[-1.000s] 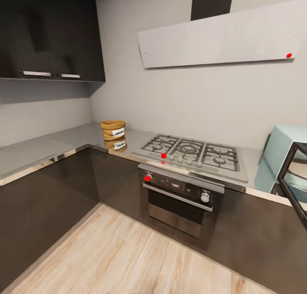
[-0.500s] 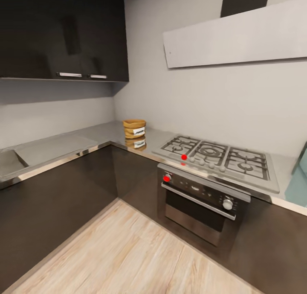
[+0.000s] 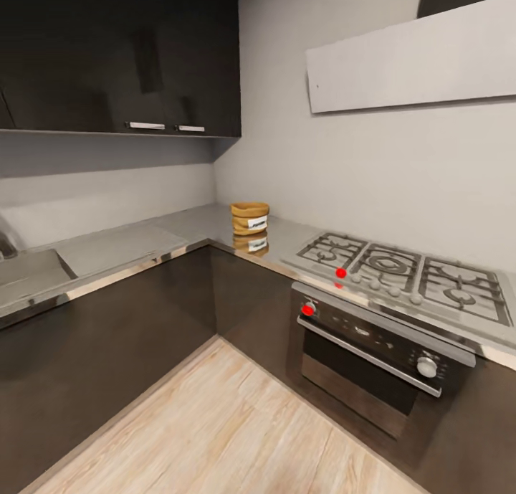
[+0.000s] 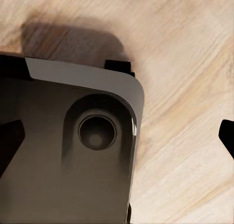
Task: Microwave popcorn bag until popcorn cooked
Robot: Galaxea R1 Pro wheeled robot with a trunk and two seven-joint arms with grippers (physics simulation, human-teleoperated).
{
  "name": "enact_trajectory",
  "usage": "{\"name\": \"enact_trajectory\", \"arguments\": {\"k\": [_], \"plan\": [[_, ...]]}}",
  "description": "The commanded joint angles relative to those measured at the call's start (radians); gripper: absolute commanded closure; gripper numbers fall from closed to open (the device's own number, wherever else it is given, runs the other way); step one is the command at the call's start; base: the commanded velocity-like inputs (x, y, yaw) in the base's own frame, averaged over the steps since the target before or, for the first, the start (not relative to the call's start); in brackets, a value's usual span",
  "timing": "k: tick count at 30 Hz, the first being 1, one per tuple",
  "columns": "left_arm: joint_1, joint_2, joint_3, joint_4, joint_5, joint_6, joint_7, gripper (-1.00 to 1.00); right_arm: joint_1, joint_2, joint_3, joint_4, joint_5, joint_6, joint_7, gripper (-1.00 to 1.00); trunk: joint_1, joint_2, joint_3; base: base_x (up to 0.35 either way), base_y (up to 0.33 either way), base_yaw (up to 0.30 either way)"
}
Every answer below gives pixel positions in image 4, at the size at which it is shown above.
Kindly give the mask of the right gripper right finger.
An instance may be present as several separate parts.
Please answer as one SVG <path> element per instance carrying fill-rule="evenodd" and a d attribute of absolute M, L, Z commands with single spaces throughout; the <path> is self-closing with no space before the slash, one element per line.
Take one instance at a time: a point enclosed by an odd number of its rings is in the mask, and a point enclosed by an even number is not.
<path fill-rule="evenodd" d="M 218 136 L 234 159 L 234 122 L 223 120 Z"/>

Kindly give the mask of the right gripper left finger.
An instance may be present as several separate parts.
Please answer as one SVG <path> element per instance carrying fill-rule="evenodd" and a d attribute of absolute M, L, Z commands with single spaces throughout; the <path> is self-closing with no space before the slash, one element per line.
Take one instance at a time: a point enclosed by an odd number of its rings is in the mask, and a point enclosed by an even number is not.
<path fill-rule="evenodd" d="M 0 178 L 24 139 L 25 129 L 22 120 L 0 125 Z"/>

